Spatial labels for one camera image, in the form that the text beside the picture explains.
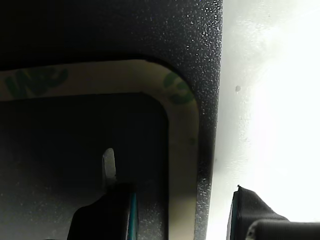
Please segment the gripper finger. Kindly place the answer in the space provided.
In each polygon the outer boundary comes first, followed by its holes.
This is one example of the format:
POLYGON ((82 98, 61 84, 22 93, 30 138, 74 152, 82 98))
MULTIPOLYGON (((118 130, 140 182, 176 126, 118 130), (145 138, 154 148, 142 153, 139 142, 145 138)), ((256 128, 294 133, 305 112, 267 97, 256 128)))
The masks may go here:
POLYGON ((249 227, 258 220, 287 220, 277 214, 254 191, 237 186, 233 193, 228 224, 227 240, 244 240, 249 227))
POLYGON ((117 180, 115 155, 108 148, 102 156, 104 195, 73 215, 68 240, 138 239, 136 187, 117 180))

